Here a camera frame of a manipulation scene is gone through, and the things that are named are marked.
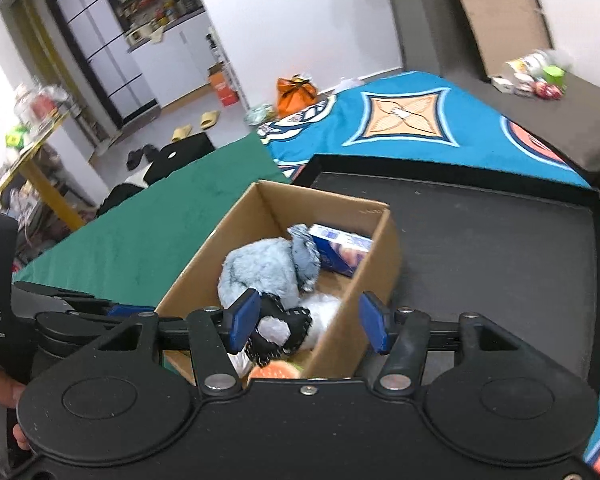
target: wooden table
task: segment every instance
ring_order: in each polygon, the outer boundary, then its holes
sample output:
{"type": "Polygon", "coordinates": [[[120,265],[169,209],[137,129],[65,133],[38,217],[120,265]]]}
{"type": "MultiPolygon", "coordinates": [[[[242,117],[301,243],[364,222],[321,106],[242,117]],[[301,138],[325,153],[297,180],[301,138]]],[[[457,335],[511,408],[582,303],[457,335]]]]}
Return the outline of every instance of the wooden table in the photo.
{"type": "Polygon", "coordinates": [[[31,185],[40,194],[42,202],[47,204],[54,213],[61,219],[71,231],[77,231],[85,225],[84,220],[67,203],[58,190],[49,182],[44,173],[36,165],[34,157],[48,138],[62,125],[69,114],[65,113],[59,116],[54,123],[49,126],[44,134],[41,134],[33,144],[27,146],[9,168],[9,171],[0,179],[0,194],[7,188],[13,178],[19,173],[30,181],[31,185]]]}

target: yellow slipper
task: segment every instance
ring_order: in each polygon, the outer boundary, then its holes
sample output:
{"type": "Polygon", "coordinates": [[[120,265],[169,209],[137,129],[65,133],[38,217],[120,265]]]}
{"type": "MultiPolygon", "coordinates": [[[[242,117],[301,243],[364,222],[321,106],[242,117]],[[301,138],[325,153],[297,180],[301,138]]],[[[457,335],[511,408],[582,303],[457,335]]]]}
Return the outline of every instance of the yellow slipper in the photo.
{"type": "Polygon", "coordinates": [[[202,114],[202,119],[200,120],[200,128],[202,128],[203,130],[208,130],[212,126],[216,126],[219,115],[220,112],[218,112],[217,110],[214,112],[206,112],[202,114]]]}
{"type": "Polygon", "coordinates": [[[176,128],[173,132],[173,137],[171,137],[171,142],[177,142],[178,140],[186,139],[192,130],[193,126],[190,124],[187,124],[187,126],[183,126],[181,128],[176,128]]]}

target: plastic bag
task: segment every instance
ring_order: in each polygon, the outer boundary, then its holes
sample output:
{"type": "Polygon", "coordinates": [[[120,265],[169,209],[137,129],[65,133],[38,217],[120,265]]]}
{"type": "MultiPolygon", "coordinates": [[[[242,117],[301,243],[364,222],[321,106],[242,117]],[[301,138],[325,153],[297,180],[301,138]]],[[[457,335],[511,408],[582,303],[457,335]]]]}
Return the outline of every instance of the plastic bag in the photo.
{"type": "Polygon", "coordinates": [[[278,117],[295,114],[318,102],[318,91],[311,82],[298,75],[291,79],[278,79],[278,117]]]}
{"type": "Polygon", "coordinates": [[[247,112],[244,121],[247,123],[247,126],[255,128],[269,121],[275,121],[277,116],[278,114],[273,105],[258,105],[247,112]]]}
{"type": "Polygon", "coordinates": [[[344,92],[345,90],[349,90],[352,88],[356,88],[358,86],[362,86],[364,83],[362,81],[360,81],[360,79],[344,79],[342,78],[340,80],[340,82],[338,83],[338,86],[336,86],[336,88],[333,89],[333,92],[331,92],[331,95],[336,95],[339,94],[340,92],[344,92]]]}

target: cardboard box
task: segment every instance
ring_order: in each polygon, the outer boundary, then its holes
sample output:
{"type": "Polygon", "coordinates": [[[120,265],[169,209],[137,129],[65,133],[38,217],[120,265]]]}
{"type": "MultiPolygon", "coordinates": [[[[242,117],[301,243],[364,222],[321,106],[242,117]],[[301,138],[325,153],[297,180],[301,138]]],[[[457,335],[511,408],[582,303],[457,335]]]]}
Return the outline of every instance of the cardboard box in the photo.
{"type": "MultiPolygon", "coordinates": [[[[252,184],[182,271],[157,312],[186,317],[193,310],[219,306],[218,279],[227,254],[263,238],[288,237],[286,229],[298,223],[333,226],[373,240],[352,278],[320,272],[318,290],[339,296],[342,304],[318,346],[302,360],[305,378],[352,376],[368,345],[358,318],[360,294],[371,290],[380,300],[388,301],[400,271],[394,220],[381,202],[263,180],[252,184]]],[[[188,354],[165,355],[193,382],[188,354]]]]}
{"type": "Polygon", "coordinates": [[[209,69],[209,82],[214,90],[216,90],[222,106],[227,107],[238,102],[238,94],[229,85],[222,71],[222,63],[217,63],[209,69]]]}

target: black plastic tray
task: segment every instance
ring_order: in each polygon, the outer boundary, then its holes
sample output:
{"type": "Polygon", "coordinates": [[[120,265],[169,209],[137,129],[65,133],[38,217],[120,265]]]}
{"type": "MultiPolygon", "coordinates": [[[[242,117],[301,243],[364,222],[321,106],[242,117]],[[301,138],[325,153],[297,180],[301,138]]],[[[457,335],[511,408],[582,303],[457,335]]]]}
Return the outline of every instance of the black plastic tray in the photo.
{"type": "MultiPolygon", "coordinates": [[[[451,164],[344,155],[314,156],[294,183],[390,206],[403,260],[392,306],[449,321],[480,312],[600,392],[597,191],[451,164]]],[[[427,362],[433,375],[451,365],[433,355],[427,362]]],[[[371,374],[380,363],[367,359],[365,366],[371,374]]]]}

